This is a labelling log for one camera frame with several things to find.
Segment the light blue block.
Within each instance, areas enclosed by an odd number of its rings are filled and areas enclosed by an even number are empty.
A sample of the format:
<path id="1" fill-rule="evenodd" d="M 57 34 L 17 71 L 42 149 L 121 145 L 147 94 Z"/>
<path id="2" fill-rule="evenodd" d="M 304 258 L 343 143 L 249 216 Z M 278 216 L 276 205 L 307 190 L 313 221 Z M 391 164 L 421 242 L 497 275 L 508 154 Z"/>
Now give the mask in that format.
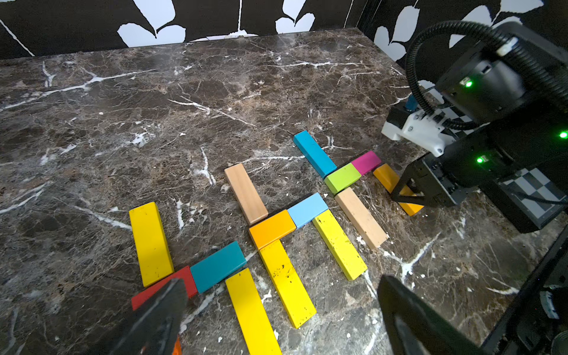
<path id="1" fill-rule="evenodd" d="M 314 193 L 288 209 L 288 213 L 297 229 L 312 222 L 320 214 L 328 210 L 328 205 L 319 193 Z"/>

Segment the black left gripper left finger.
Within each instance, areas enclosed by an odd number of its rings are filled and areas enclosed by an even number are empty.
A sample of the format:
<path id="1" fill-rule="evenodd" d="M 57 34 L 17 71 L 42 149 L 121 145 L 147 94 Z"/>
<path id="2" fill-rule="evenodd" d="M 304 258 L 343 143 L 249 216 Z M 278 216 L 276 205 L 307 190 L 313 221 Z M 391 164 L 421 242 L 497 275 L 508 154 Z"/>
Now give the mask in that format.
<path id="1" fill-rule="evenodd" d="M 172 354 L 187 300 L 184 282 L 169 281 L 86 353 Z"/>

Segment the yellow-green long block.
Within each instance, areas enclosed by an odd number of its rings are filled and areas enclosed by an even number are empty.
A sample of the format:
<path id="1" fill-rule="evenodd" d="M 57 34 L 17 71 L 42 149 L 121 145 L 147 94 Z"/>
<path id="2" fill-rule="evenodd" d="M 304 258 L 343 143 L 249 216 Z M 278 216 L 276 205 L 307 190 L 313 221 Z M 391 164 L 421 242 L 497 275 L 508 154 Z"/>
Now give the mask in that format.
<path id="1" fill-rule="evenodd" d="M 348 280 L 353 281 L 368 270 L 359 252 L 329 209 L 315 217 L 312 222 Z"/>

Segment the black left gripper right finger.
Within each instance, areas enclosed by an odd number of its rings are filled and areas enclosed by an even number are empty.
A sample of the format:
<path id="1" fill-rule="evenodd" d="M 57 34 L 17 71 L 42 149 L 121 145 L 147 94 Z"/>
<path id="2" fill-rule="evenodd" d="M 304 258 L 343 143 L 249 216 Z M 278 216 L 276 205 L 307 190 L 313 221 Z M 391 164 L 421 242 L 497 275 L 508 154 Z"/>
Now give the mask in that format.
<path id="1" fill-rule="evenodd" d="M 485 354 L 396 277 L 383 275 L 377 289 L 394 354 Z"/>

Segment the natural wood long block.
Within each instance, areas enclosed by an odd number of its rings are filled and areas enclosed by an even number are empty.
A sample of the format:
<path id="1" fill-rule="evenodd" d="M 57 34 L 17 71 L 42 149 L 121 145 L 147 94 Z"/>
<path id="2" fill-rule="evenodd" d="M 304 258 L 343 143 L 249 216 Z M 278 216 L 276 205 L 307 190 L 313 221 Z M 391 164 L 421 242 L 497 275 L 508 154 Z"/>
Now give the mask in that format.
<path id="1" fill-rule="evenodd" d="M 375 220 L 371 212 L 365 207 L 352 188 L 348 187 L 335 196 L 335 201 L 346 213 L 350 222 L 362 236 L 370 249 L 379 248 L 388 236 Z"/>

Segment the natural wood short block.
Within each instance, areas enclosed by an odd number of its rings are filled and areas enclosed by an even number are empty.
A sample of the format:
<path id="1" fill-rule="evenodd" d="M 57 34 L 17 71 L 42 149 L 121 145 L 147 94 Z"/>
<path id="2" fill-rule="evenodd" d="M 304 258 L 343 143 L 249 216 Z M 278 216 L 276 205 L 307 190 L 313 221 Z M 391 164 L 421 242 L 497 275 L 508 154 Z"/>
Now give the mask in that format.
<path id="1" fill-rule="evenodd" d="M 244 165 L 236 164 L 224 170 L 225 176 L 231 186 L 238 203 L 250 226 L 260 222 L 268 216 L 260 195 L 257 193 Z"/>

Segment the orange block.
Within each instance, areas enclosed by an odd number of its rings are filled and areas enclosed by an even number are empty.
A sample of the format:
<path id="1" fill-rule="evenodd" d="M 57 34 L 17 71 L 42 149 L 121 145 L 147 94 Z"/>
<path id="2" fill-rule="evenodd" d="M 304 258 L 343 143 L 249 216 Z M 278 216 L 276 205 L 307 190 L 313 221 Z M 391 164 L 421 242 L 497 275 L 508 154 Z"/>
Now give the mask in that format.
<path id="1" fill-rule="evenodd" d="M 180 337 L 177 337 L 172 355 L 182 355 Z"/>

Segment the cyan long block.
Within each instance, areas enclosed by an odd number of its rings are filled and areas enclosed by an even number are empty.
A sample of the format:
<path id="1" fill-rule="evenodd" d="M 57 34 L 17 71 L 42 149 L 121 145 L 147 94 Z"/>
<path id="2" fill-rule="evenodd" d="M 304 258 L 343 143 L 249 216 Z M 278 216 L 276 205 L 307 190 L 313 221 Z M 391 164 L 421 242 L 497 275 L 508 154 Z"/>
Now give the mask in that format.
<path id="1" fill-rule="evenodd" d="M 336 164 L 307 131 L 296 134 L 293 137 L 293 142 L 321 178 L 327 177 L 337 169 Z"/>

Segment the lime green short block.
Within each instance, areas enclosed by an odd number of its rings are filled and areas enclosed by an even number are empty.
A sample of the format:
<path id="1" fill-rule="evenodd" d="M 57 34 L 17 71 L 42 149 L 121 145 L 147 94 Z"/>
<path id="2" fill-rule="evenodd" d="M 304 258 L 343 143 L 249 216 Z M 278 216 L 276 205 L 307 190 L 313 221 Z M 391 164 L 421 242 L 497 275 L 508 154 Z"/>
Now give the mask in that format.
<path id="1" fill-rule="evenodd" d="M 352 163 L 349 163 L 329 174 L 324 179 L 324 182 L 331 192 L 337 195 L 344 189 L 349 188 L 353 183 L 361 179 L 361 177 L 362 175 L 357 168 Z"/>

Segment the magenta block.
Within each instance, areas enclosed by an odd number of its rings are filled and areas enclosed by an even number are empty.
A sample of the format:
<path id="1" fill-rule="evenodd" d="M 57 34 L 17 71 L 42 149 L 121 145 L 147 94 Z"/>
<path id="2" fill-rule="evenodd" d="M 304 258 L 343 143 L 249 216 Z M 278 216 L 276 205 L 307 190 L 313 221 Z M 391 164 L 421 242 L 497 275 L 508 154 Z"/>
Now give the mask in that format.
<path id="1" fill-rule="evenodd" d="M 382 160 L 373 151 L 366 152 L 352 161 L 352 165 L 361 175 L 374 171 L 383 164 Z"/>

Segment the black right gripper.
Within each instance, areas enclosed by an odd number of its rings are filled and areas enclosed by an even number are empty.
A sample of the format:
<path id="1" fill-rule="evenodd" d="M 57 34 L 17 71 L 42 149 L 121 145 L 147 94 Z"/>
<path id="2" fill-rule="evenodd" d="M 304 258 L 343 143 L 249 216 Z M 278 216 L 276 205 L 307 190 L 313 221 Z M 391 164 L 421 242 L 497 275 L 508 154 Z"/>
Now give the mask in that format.
<path id="1" fill-rule="evenodd" d="M 442 95 L 469 118 L 443 126 L 466 131 L 433 165 L 460 189 L 510 180 L 520 170 L 541 170 L 567 190 L 567 49 L 517 22 L 439 22 L 414 41 L 419 50 L 440 35 L 461 35 L 475 45 L 439 79 Z M 427 206 L 428 168 L 408 164 L 393 201 Z"/>

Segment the amber yellow short block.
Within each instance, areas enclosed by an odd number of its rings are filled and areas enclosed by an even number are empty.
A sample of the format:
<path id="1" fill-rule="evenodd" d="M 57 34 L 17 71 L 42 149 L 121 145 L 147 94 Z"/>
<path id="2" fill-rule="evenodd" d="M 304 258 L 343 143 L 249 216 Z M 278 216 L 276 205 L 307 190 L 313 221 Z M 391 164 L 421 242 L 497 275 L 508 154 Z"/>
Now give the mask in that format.
<path id="1" fill-rule="evenodd" d="M 296 225 L 287 209 L 257 223 L 249 229 L 251 239 L 258 250 L 262 250 L 271 243 L 291 234 Z"/>

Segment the yellow plank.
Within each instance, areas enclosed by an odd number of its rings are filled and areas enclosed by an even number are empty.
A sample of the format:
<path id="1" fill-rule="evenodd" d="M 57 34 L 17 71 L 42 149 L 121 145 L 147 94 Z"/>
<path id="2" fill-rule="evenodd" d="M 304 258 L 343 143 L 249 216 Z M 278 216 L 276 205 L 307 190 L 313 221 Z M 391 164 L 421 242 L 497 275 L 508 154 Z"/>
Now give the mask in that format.
<path id="1" fill-rule="evenodd" d="M 249 269 L 226 280 L 226 287 L 250 354 L 282 354 Z"/>
<path id="2" fill-rule="evenodd" d="M 260 250 L 260 256 L 292 325 L 300 328 L 317 311 L 282 243 L 271 243 Z"/>

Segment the teal block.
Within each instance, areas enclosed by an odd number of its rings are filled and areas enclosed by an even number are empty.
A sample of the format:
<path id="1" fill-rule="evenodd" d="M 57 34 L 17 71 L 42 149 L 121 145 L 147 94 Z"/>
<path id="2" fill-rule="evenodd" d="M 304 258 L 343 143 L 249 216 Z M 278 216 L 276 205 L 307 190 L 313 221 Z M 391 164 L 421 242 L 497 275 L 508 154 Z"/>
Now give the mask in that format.
<path id="1" fill-rule="evenodd" d="M 200 294 L 239 272 L 246 265 L 246 258 L 237 241 L 190 267 L 196 288 Z"/>

